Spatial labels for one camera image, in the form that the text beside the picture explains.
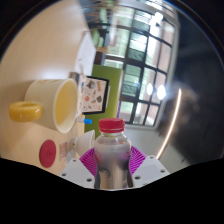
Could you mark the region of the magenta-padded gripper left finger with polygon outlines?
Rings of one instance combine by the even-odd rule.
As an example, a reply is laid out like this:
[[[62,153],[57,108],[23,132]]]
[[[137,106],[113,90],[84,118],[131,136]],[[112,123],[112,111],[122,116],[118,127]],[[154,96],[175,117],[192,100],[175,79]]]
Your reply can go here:
[[[93,189],[97,175],[97,162],[91,148],[79,159],[73,158],[59,174],[65,180],[84,188]]]

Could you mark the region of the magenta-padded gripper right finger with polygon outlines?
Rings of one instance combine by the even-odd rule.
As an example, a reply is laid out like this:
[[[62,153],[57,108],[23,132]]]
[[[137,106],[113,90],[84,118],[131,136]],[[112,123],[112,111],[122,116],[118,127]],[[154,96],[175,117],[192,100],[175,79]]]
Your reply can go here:
[[[140,188],[157,181],[169,172],[155,156],[146,156],[136,147],[131,147],[129,172],[134,188]]]

